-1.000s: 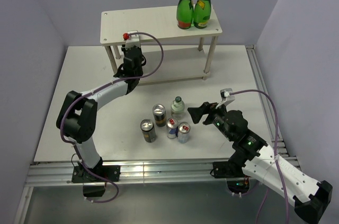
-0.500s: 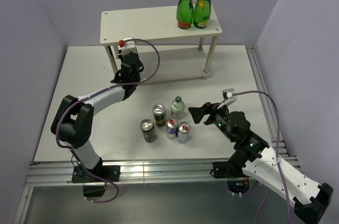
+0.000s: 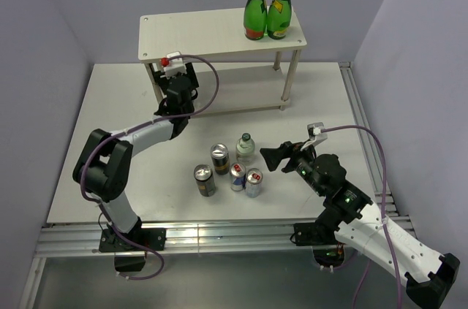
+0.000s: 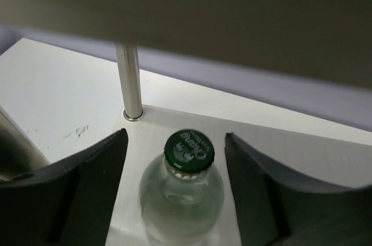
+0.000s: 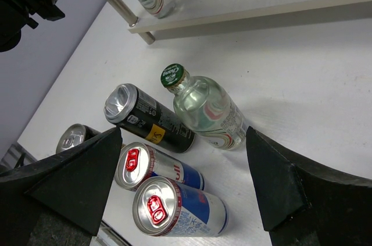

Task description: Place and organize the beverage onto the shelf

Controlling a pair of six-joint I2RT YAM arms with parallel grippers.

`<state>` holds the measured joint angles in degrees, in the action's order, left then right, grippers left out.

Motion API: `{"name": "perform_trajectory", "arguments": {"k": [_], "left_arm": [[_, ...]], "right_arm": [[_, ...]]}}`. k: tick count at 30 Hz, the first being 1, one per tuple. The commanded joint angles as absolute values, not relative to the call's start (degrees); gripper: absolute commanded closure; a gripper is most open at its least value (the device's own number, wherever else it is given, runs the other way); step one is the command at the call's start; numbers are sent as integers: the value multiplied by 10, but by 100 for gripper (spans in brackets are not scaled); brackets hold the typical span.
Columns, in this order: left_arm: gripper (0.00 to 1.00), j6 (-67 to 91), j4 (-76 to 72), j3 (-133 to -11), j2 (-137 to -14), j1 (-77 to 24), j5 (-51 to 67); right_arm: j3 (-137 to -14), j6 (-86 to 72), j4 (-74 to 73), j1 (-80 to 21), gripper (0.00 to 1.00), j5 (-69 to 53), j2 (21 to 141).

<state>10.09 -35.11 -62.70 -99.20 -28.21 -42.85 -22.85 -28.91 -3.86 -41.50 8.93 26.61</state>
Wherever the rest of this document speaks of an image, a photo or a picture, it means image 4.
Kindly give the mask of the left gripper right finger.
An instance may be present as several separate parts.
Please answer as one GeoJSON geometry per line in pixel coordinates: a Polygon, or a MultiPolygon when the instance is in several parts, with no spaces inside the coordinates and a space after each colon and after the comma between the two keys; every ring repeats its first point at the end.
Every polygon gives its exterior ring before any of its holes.
{"type": "Polygon", "coordinates": [[[225,157],[243,245],[371,244],[371,186],[310,177],[234,133],[225,157]]]}

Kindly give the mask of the clear Chang bottle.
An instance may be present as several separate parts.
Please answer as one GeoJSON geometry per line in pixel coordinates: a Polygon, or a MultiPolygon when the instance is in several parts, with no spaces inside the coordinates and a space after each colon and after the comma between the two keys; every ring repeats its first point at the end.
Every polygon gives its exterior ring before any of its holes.
{"type": "Polygon", "coordinates": [[[139,184],[141,220],[150,245],[201,245],[215,227],[224,184],[211,140],[176,131],[146,167],[139,184]]]}

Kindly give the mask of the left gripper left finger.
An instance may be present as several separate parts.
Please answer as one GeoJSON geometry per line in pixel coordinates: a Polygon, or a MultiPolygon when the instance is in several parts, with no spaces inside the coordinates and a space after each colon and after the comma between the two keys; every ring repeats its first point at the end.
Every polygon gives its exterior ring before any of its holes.
{"type": "Polygon", "coordinates": [[[120,129],[1,182],[1,245],[105,245],[127,147],[120,129]]]}

